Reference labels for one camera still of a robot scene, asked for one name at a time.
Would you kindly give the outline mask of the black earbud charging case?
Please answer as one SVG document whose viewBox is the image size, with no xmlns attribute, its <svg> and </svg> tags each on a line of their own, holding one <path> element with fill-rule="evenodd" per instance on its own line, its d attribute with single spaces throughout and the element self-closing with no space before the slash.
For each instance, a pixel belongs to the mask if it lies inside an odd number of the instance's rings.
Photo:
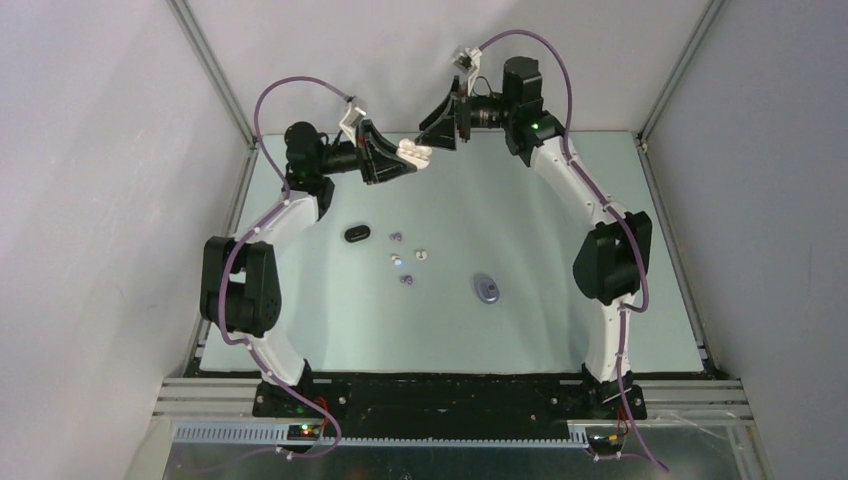
<svg viewBox="0 0 848 480">
<path fill-rule="evenodd" d="M 359 224 L 346 229 L 343 233 L 343 239 L 347 243 L 357 243 L 367 240 L 371 236 L 372 230 L 366 224 Z"/>
</svg>

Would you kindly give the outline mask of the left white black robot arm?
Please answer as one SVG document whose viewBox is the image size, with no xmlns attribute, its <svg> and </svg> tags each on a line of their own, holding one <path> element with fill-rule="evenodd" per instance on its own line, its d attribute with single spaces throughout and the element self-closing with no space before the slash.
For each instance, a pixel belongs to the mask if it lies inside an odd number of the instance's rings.
<svg viewBox="0 0 848 480">
<path fill-rule="evenodd" d="M 427 168 L 433 151 L 411 139 L 394 143 L 370 120 L 336 137 L 296 122 L 283 139 L 287 163 L 279 200 L 241 238 L 207 240 L 199 307 L 225 344 L 245 347 L 263 378 L 282 384 L 278 404 L 299 417 L 314 408 L 316 390 L 301 380 L 307 360 L 277 326 L 283 310 L 277 254 L 326 215 L 333 176 L 358 172 L 365 184 L 380 184 Z"/>
</svg>

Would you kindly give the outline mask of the white earbud charging case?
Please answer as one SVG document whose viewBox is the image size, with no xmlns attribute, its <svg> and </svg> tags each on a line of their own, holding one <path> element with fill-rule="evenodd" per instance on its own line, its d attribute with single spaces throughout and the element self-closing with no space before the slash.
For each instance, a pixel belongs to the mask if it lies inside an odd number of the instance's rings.
<svg viewBox="0 0 848 480">
<path fill-rule="evenodd" d="M 430 146 L 418 145 L 413 140 L 404 138 L 399 141 L 396 155 L 416 170 L 426 169 L 430 165 L 433 149 Z"/>
</svg>

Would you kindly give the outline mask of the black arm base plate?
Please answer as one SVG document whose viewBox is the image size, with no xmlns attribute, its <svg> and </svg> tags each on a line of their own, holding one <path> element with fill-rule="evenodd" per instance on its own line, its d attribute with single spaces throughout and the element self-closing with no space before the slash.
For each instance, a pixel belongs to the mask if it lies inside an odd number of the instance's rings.
<svg viewBox="0 0 848 480">
<path fill-rule="evenodd" d="M 623 376 L 623 389 L 615 380 L 598 382 L 586 372 L 531 374 L 456 373 L 342 373 L 307 372 L 285 388 L 262 380 L 256 389 L 253 415 L 304 414 L 304 397 L 335 418 L 377 411 L 447 411 L 471 408 L 488 411 L 537 410 L 565 419 L 612 420 L 631 412 L 644 417 L 644 396 Z"/>
</svg>

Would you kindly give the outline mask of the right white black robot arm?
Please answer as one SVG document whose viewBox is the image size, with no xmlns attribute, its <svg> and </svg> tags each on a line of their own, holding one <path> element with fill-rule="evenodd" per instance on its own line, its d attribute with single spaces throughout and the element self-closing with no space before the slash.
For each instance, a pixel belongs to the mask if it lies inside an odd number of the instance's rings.
<svg viewBox="0 0 848 480">
<path fill-rule="evenodd" d="M 564 124 L 544 107 L 537 60 L 517 56 L 503 67 L 502 89 L 473 92 L 480 52 L 465 49 L 448 95 L 419 125 L 411 146 L 454 150 L 475 129 L 500 129 L 509 153 L 554 191 L 584 238 L 572 264 L 574 282 L 588 299 L 589 345 L 583 363 L 594 383 L 581 392 L 585 411 L 606 418 L 622 403 L 614 382 L 629 372 L 628 320 L 633 301 L 646 295 L 652 221 L 607 194 L 580 159 Z"/>
</svg>

